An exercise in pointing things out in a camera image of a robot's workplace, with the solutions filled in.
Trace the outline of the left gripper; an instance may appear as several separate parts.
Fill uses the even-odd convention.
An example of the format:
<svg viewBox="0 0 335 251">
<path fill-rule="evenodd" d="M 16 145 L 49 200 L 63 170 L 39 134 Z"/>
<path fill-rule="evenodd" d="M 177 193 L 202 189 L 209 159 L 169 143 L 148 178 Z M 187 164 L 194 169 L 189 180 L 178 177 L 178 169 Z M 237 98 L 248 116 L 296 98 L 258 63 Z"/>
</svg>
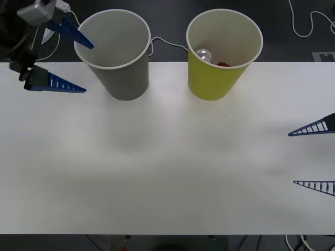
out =
<svg viewBox="0 0 335 251">
<path fill-rule="evenodd" d="M 63 17 L 61 22 L 48 21 L 46 26 L 51 31 L 65 35 L 90 50 L 94 48 L 86 34 L 67 17 Z M 32 47 L 36 32 L 37 28 L 34 26 L 24 25 L 21 28 L 1 23 L 1 61 L 8 62 L 9 68 L 19 73 L 19 79 L 25 83 L 24 89 L 37 92 L 86 92 L 85 88 L 60 78 L 44 68 L 34 66 L 36 52 Z"/>
</svg>

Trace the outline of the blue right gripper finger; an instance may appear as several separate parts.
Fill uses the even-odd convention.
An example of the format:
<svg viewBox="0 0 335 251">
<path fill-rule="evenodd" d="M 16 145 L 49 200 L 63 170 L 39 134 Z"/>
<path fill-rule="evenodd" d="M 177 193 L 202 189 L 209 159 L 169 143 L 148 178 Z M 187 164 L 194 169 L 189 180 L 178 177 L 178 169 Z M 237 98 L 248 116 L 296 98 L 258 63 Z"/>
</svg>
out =
<svg viewBox="0 0 335 251">
<path fill-rule="evenodd" d="M 334 117 L 332 113 L 320 120 L 305 125 L 297 130 L 294 130 L 288 134 L 288 136 L 300 136 L 300 135 L 316 135 L 316 134 L 329 134 L 334 133 Z"/>
<path fill-rule="evenodd" d="M 320 193 L 324 193 L 333 197 L 335 196 L 334 181 L 294 180 L 293 183 Z"/>
</svg>

